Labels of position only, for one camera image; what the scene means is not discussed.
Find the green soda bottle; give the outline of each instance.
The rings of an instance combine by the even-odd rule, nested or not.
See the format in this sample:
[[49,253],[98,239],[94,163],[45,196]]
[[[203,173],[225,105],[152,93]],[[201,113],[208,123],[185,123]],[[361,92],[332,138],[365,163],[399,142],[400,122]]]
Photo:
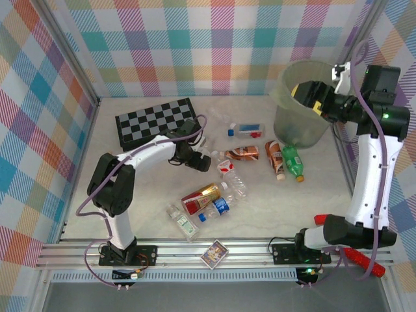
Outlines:
[[299,158],[298,151],[293,146],[285,146],[282,150],[288,171],[296,177],[297,182],[303,182],[304,164]]

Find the clear plastic bottle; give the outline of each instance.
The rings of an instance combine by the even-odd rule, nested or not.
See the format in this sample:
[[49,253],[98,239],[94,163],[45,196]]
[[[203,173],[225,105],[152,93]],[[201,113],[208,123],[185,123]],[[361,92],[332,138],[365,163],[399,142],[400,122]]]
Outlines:
[[214,107],[208,109],[208,114],[221,124],[228,126],[229,137],[239,138],[262,138],[265,135],[265,125],[263,123],[235,123],[231,117],[221,114]]
[[196,224],[187,216],[181,212],[175,205],[171,204],[166,208],[166,212],[175,221],[178,228],[182,231],[184,236],[190,242],[198,234],[200,229]]
[[235,205],[235,197],[233,195],[227,196],[227,198],[219,198],[210,203],[205,208],[203,213],[198,215],[201,222],[205,222],[208,219],[215,219],[229,212],[230,207]]
[[247,195],[247,187],[242,182],[242,179],[238,175],[236,169],[234,169],[231,161],[225,157],[222,157],[219,152],[213,151],[211,158],[214,159],[217,164],[217,169],[222,176],[222,179],[227,183],[228,187],[231,188],[237,199],[242,199]]
[[208,109],[208,115],[213,117],[216,121],[226,124],[227,126],[231,125],[231,117],[225,114],[221,114],[214,107]]

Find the blue bottle cap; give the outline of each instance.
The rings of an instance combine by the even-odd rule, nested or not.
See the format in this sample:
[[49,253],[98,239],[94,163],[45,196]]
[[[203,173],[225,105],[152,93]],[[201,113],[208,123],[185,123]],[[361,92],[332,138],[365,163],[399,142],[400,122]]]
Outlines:
[[198,215],[198,217],[200,218],[201,222],[205,222],[207,220],[206,217],[205,217],[205,215],[203,213],[200,213]]

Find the copper can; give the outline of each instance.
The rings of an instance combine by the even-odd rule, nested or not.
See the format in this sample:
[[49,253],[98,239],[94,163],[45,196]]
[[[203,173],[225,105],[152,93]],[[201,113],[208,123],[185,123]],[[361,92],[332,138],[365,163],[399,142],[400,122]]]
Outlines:
[[229,151],[222,151],[220,154],[236,161],[256,161],[259,159],[259,148],[257,146],[244,146]]
[[215,183],[211,183],[181,199],[183,208],[190,215],[208,206],[209,203],[221,197],[221,192]]
[[276,177],[279,181],[285,179],[285,173],[283,171],[283,157],[281,155],[280,145],[277,141],[270,141],[266,143],[267,158],[272,165]]

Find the gold can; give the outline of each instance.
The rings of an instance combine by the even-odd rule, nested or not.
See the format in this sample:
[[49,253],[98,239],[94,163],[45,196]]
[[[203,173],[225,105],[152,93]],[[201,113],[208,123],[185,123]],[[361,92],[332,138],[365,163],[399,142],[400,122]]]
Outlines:
[[189,194],[188,196],[185,196],[181,199],[181,203],[183,208],[188,211],[190,215],[193,215],[220,197],[220,189],[215,183],[211,183],[206,187],[203,187]]

